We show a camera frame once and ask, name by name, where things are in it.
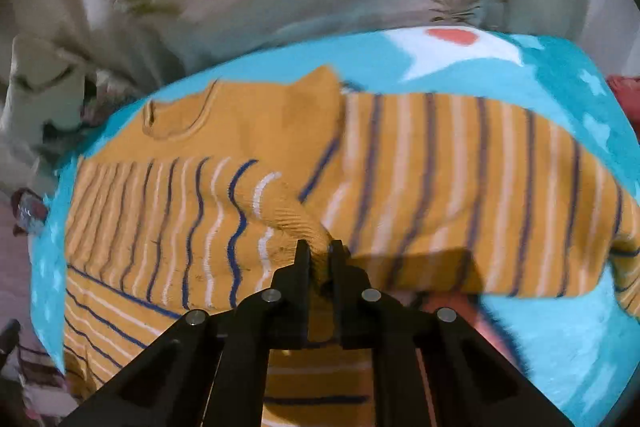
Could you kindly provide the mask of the orange striped small sweater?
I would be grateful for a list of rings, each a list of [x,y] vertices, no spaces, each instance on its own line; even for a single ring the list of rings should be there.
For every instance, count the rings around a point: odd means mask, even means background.
[[[186,311],[236,307],[309,244],[373,285],[574,297],[605,267],[639,311],[639,206],[565,129],[452,94],[215,80],[149,101],[80,158],[65,225],[64,364],[88,398]]]

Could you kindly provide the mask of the turquoise star cartoon blanket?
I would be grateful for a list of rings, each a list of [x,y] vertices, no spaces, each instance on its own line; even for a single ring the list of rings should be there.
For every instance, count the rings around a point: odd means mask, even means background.
[[[32,244],[32,324],[59,369],[66,372],[65,225],[80,158],[98,153],[149,101],[175,102],[219,79],[291,84],[321,67],[333,70],[347,92],[452,94],[528,109],[596,156],[639,206],[637,138],[597,66],[569,41],[415,27],[248,54],[120,110],[85,150],[66,161],[49,217]],[[423,309],[452,306],[578,426],[605,418],[639,362],[639,311],[629,314],[618,302],[611,267],[591,291],[574,297],[390,293]]]

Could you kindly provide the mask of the red hanging bag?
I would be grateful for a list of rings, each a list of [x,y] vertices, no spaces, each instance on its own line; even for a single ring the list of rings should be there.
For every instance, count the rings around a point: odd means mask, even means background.
[[[609,75],[606,77],[606,83],[623,109],[634,133],[640,136],[640,77]]]

